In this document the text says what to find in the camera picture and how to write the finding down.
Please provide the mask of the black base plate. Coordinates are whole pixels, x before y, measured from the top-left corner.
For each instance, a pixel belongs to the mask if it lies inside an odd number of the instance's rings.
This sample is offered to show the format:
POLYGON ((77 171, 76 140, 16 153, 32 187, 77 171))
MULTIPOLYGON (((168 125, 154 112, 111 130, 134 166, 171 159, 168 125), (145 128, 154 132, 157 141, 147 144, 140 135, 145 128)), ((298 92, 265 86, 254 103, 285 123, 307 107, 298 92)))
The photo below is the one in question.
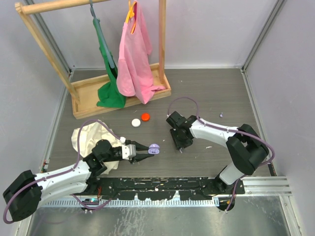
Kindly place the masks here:
POLYGON ((171 200, 179 194, 181 201, 211 200, 219 195, 244 194, 243 183, 226 185, 211 177, 103 177, 96 189, 106 199, 160 201, 171 200))

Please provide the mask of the wooden clothes rack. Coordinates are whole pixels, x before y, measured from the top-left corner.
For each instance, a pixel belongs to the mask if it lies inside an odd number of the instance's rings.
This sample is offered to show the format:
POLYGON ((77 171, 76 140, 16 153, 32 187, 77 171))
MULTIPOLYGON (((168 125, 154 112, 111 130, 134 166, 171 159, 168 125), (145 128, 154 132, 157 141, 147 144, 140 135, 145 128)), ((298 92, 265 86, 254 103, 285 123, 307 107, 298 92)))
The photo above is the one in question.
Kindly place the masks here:
MULTIPOLYGON (((68 75, 63 72, 61 64, 52 52, 52 47, 48 45, 47 40, 39 31, 34 21, 30 17, 33 14, 49 12, 54 10, 66 9, 89 4, 89 0, 56 0, 43 3, 32 3, 23 5, 20 2, 15 3, 15 9, 23 20, 26 27, 36 40, 37 44, 59 75, 61 81, 71 94, 72 111, 76 119, 87 118, 102 113, 116 110, 116 108, 98 107, 97 90, 109 82, 108 75, 101 75, 78 82, 70 82, 68 75)), ((165 18, 166 1, 159 1, 159 62, 151 64, 150 68, 154 77, 154 85, 164 86, 164 90, 155 92, 152 100, 161 99, 171 95, 171 86, 164 72, 165 61, 165 18)))

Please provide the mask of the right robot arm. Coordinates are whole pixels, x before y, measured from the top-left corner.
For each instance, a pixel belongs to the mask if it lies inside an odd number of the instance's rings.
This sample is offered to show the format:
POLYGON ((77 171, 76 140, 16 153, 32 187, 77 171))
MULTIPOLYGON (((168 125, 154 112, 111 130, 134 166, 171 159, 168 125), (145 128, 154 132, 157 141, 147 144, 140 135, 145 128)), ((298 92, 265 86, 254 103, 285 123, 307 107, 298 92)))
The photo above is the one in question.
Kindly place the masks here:
POLYGON ((228 150, 231 163, 214 180, 219 193, 228 193, 238 179, 252 175, 269 155, 267 145, 247 124, 228 127, 194 115, 185 118, 176 111, 167 117, 166 122, 171 126, 170 134, 177 150, 191 146, 194 139, 207 140, 228 150))

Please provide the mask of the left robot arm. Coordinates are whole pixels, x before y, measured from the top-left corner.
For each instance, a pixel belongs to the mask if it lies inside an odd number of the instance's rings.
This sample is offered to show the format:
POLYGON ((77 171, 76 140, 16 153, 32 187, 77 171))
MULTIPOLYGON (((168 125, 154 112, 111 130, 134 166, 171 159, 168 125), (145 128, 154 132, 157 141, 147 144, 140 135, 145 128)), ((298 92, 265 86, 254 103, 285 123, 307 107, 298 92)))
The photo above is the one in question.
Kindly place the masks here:
POLYGON ((3 192, 6 202, 3 220, 6 224, 22 221, 44 204, 63 196, 82 192, 92 195, 98 190, 97 177, 107 170, 106 162, 139 162, 152 157, 148 150, 136 141, 126 140, 113 147, 108 140, 100 140, 90 154, 73 165, 39 174, 24 171, 3 192))

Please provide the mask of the pink shirt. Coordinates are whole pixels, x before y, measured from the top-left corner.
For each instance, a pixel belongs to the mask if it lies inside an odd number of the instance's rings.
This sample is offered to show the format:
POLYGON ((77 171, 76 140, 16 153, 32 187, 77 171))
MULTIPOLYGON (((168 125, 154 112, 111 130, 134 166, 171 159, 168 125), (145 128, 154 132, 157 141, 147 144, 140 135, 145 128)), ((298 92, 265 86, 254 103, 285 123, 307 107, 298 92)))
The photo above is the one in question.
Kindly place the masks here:
POLYGON ((130 33, 133 20, 124 22, 119 46, 117 87, 127 97, 135 96, 141 103, 147 104, 156 91, 164 86, 155 86, 154 77, 149 65, 148 56, 152 44, 148 34, 141 5, 136 5, 136 28, 130 33))

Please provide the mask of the yellow clothes hanger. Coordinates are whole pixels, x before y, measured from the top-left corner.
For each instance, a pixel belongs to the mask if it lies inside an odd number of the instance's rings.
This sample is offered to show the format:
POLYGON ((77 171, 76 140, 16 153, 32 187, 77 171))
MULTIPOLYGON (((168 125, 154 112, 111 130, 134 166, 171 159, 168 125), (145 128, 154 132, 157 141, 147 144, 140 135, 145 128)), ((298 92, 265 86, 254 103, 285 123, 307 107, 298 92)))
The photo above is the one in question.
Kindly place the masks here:
POLYGON ((126 16, 125 23, 128 24, 131 20, 133 20, 133 25, 130 31, 131 34, 134 33, 136 28, 136 5, 137 5, 136 1, 133 2, 131 2, 131 0, 128 1, 128 13, 126 16))

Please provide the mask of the cream crumpled cloth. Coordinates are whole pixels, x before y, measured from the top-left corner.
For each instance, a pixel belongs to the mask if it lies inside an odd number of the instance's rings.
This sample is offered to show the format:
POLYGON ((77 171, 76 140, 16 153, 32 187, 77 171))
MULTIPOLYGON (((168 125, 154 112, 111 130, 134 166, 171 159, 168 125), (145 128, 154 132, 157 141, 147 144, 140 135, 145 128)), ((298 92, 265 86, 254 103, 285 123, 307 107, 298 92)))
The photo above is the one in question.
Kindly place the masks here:
MULTIPOLYGON (((74 129, 71 136, 72 147, 76 152, 78 151, 77 138, 79 129, 80 128, 74 129)), ((88 154, 92 152, 92 148, 94 148, 96 143, 100 140, 108 140, 112 147, 121 147, 122 145, 105 127, 98 122, 94 122, 83 126, 81 130, 79 138, 80 156, 83 158, 88 156, 88 154)), ((119 161, 104 162, 104 165, 107 169, 102 174, 108 175, 111 170, 118 168, 119 161)))

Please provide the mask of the white earbud charging case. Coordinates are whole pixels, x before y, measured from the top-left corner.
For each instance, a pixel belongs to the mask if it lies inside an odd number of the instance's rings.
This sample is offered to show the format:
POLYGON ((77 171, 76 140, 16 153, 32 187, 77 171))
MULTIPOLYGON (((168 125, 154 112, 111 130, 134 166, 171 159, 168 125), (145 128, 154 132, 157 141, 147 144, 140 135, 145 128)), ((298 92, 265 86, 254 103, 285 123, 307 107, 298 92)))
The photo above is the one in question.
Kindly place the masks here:
POLYGON ((141 125, 141 120, 138 119, 138 118, 134 118, 132 121, 131 121, 131 125, 133 127, 139 127, 141 125))

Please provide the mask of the grey clothes hanger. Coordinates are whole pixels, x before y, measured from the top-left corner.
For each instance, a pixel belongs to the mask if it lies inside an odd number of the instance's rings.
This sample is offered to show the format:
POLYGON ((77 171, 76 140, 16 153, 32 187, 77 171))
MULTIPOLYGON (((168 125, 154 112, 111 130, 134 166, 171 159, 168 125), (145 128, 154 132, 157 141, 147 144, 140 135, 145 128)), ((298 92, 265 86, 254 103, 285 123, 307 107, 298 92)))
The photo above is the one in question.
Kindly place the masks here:
POLYGON ((99 50, 102 54, 103 59, 104 60, 107 59, 110 68, 114 69, 116 65, 115 65, 113 57, 112 57, 112 55, 108 49, 106 40, 104 38, 102 29, 101 29, 101 25, 100 25, 100 20, 96 17, 96 14, 95 14, 95 11, 93 8, 93 1, 89 0, 89 3, 90 3, 90 12, 91 12, 91 15, 93 17, 93 25, 94 25, 94 28, 95 28, 95 31, 97 34, 98 42, 99 42, 99 50))

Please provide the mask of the orange earbud charging case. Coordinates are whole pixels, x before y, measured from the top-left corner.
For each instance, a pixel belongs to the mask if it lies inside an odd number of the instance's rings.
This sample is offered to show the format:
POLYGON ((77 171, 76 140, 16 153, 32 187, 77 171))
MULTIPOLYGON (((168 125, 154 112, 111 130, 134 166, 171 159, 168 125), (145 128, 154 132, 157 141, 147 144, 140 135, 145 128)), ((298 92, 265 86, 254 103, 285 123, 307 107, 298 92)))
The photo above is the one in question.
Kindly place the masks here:
POLYGON ((149 113, 143 113, 142 115, 141 115, 141 120, 143 121, 143 122, 148 122, 149 120, 150 120, 150 114, 149 113))

